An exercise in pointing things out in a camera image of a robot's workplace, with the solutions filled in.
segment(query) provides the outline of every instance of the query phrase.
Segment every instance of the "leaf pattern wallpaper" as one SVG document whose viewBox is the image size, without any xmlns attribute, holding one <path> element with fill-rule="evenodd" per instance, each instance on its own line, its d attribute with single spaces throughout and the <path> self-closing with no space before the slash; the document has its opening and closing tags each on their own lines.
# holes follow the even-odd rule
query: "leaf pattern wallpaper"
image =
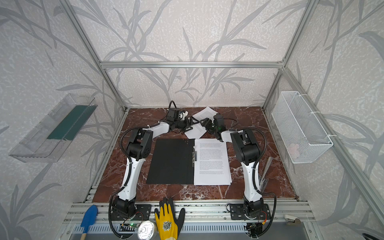
<svg viewBox="0 0 384 240">
<path fill-rule="evenodd" d="M 58 2 L 0 1 L 0 239 L 53 239 L 83 201 L 123 116 Z M 23 163 L 10 150 L 68 93 L 98 105 L 57 163 Z"/>
<path fill-rule="evenodd" d="M 102 61 L 281 61 L 306 0 L 71 0 Z M 127 106 L 261 106 L 276 69 L 109 69 Z"/>
<path fill-rule="evenodd" d="M 315 12 L 288 63 L 337 136 L 384 196 L 384 1 L 329 1 Z M 282 80 L 267 107 L 276 144 L 291 181 L 308 200 L 325 239 L 384 238 L 368 208 L 331 150 L 311 164 L 293 165 L 270 115 Z"/>
</svg>

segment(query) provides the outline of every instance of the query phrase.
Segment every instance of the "work glove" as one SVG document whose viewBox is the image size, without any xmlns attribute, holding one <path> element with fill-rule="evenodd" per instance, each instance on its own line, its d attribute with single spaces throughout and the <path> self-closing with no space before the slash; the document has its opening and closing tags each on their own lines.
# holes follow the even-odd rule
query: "work glove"
<svg viewBox="0 0 384 240">
<path fill-rule="evenodd" d="M 175 217 L 175 207 L 170 197 L 159 202 L 160 212 L 155 209 L 155 219 L 161 240 L 176 240 L 183 227 L 185 209 L 180 210 L 179 218 Z"/>
</svg>

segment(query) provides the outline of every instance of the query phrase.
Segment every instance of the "stack of paper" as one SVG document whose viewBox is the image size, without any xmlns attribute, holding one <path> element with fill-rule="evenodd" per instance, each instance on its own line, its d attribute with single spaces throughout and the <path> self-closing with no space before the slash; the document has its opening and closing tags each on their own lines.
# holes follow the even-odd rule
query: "stack of paper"
<svg viewBox="0 0 384 240">
<path fill-rule="evenodd" d="M 195 140 L 194 185 L 231 185 L 227 144 L 217 139 Z"/>
<path fill-rule="evenodd" d="M 196 118 L 197 120 L 201 121 L 205 118 L 209 118 L 211 119 L 212 121 L 214 120 L 214 116 L 217 114 L 218 112 L 216 112 L 215 110 L 213 110 L 212 108 L 210 107 L 206 107 L 204 108 L 203 110 L 201 110 L 200 112 L 196 113 L 195 115 L 193 115 L 194 118 Z M 195 124 L 192 126 L 193 129 L 192 130 L 189 130 L 187 132 L 185 132 L 185 135 L 187 136 L 187 138 L 189 139 L 193 139 L 193 138 L 201 138 L 201 136 L 204 135 L 204 133 L 207 131 L 205 129 L 205 127 L 201 126 L 200 123 L 198 124 Z"/>
</svg>

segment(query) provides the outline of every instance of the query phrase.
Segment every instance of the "mounting plate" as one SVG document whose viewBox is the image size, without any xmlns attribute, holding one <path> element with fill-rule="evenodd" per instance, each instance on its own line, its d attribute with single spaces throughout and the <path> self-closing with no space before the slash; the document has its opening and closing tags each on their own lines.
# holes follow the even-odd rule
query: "mounting plate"
<svg viewBox="0 0 384 240">
<path fill-rule="evenodd" d="M 127 221 L 146 221 L 149 220 L 149 215 L 151 214 L 151 204 L 135 204 L 137 211 L 142 213 L 137 213 L 132 219 Z M 112 221 L 124 221 L 121 217 L 117 216 L 114 212 L 111 214 Z"/>
<path fill-rule="evenodd" d="M 231 212 L 232 220 L 249 220 L 249 218 L 245 216 L 243 204 L 229 204 L 229 211 Z M 266 213 L 267 220 L 270 220 L 271 213 L 269 211 L 268 204 L 264 204 L 262 211 Z M 264 220 L 265 219 L 264 212 L 260 212 L 260 214 L 255 218 L 255 220 Z"/>
</svg>

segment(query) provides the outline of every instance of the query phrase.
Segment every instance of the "open folder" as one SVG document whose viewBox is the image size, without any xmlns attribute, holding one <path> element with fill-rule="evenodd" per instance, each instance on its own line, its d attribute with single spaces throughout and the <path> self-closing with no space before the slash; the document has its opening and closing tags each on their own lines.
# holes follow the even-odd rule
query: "open folder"
<svg viewBox="0 0 384 240">
<path fill-rule="evenodd" d="M 226 143 L 216 139 L 157 139 L 147 184 L 231 182 Z"/>
</svg>

